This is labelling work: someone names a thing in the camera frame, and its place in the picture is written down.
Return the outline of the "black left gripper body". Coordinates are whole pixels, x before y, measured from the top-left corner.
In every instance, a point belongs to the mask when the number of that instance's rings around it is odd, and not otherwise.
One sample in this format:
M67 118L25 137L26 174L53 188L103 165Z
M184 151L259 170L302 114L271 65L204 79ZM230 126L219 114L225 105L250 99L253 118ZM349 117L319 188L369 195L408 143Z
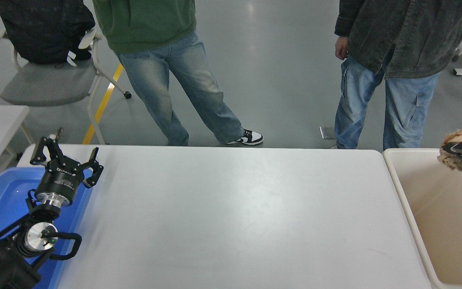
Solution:
M35 190L36 199L42 195L55 193L67 200L74 200L77 189L84 179L81 164L77 161L50 161L41 182Z

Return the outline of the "person's hand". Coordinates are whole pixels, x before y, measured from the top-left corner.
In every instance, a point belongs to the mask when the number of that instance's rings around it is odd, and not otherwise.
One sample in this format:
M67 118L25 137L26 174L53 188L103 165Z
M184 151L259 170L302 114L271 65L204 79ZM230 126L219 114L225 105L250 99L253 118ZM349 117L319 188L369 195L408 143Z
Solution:
M348 58L349 37L339 36L335 42L335 57L344 61Z

